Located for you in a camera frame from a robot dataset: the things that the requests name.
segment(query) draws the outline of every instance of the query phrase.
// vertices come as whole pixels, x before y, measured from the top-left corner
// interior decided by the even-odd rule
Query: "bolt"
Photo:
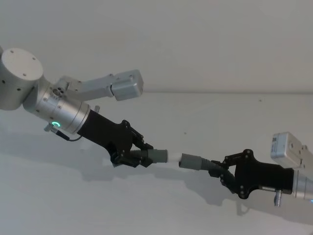
[[[274,197],[274,205],[276,207],[280,207],[281,200],[282,200],[282,191],[281,190],[277,190],[276,191],[276,195]]]

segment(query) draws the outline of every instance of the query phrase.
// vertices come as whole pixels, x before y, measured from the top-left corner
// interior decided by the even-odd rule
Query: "metal bracket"
[[[63,76],[57,86],[65,89],[67,96],[80,101],[113,96],[120,101],[139,97],[143,92],[143,80],[139,70],[110,74],[87,82]]]

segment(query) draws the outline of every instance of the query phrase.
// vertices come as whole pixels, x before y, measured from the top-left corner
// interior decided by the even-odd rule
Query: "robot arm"
[[[271,158],[278,164],[261,163],[253,151],[226,156],[223,162],[213,161],[225,170],[236,166],[234,180],[228,181],[220,172],[210,172],[221,183],[242,199],[256,189],[274,191],[274,203],[280,206],[282,193],[313,201],[313,154],[289,132],[275,134]]]
[[[62,77],[51,84],[43,75],[43,67],[31,53],[11,48],[0,50],[0,109],[15,110],[22,104],[26,111],[48,122],[52,131],[70,140],[62,131],[78,134],[107,149],[116,165],[145,167],[148,158],[138,159],[131,154],[133,145],[141,150],[153,147],[144,143],[143,136],[129,122],[116,124],[91,110],[85,103],[101,97],[125,100],[138,97],[143,91],[143,80],[138,70],[108,75],[81,82]]]

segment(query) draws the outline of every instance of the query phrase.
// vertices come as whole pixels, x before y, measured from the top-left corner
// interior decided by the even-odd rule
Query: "black cable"
[[[75,141],[80,140],[82,137],[83,137],[83,136],[80,136],[80,137],[78,137],[78,138],[76,138],[76,139],[73,139],[73,140],[68,140],[68,141],[70,141],[70,142],[75,142]]]
[[[71,140],[66,134],[62,133],[61,131],[57,131],[56,135],[61,137],[61,138],[63,138],[63,139],[65,139],[66,141],[70,141],[70,142],[75,142],[75,141],[78,141],[78,140],[80,140],[82,138],[82,136],[80,136],[80,137],[78,137],[76,139]]]

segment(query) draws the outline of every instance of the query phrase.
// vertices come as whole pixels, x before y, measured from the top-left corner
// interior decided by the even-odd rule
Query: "green light ring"
[[[61,127],[61,124],[58,123],[57,121],[53,121],[51,124],[57,127]]]

